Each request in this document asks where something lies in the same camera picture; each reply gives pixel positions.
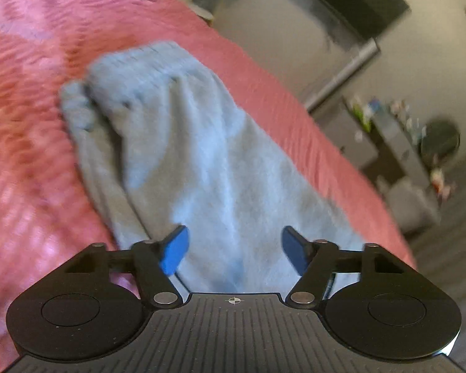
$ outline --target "wooden furniture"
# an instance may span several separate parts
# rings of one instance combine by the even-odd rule
[[[416,148],[387,111],[374,117],[371,133],[361,128],[343,98],[323,104],[311,115],[329,140],[373,184],[379,177],[392,185],[407,176],[418,188],[430,185],[429,173]]]

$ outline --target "pink blanket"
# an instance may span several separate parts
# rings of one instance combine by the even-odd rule
[[[212,69],[356,231],[413,263],[373,189],[295,98],[182,3],[0,0],[0,371],[17,356],[4,320],[10,302],[89,243],[110,243],[77,174],[58,89],[102,53],[157,40]]]

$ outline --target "gray fabric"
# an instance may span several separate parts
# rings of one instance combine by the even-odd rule
[[[298,279],[281,248],[286,225],[362,248],[346,217],[175,43],[102,57],[61,101],[85,185],[119,246],[186,225],[179,273],[192,291],[286,294]]]
[[[459,305],[461,332],[450,354],[466,369],[466,160],[447,174],[458,190],[443,207],[442,221],[411,241],[418,270]]]

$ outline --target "floor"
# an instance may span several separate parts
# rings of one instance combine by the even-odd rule
[[[451,353],[466,369],[466,160],[449,174],[455,196],[442,208],[442,222],[411,241],[419,271],[450,295],[461,308],[463,325]]]

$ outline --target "figurine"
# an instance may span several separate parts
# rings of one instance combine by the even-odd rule
[[[430,173],[430,181],[437,192],[437,199],[440,203],[447,201],[456,190],[455,182],[449,185],[445,183],[445,176],[440,168],[435,168]]]

